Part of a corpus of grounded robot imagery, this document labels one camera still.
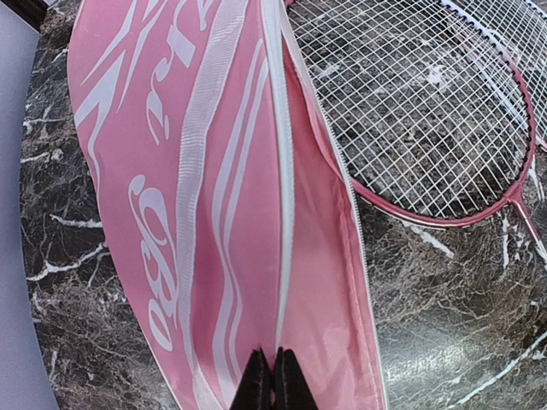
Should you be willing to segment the pink racket cover bag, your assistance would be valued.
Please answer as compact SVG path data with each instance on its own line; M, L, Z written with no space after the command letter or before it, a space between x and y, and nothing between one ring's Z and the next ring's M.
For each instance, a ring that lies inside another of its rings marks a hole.
M294 351L318 409L385 409L349 174L283 1L84 1L79 144L132 310L181 409Z

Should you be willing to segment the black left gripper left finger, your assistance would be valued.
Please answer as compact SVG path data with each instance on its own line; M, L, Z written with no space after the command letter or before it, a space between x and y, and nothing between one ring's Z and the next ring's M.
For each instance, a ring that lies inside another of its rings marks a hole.
M272 370L263 350L255 349L248 359L230 409L273 409L272 393Z

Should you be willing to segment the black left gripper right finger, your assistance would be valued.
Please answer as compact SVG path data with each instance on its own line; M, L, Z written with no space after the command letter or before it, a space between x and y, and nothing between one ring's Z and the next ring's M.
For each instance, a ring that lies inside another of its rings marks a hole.
M273 369L274 409L318 410L318 406L291 349L279 348Z

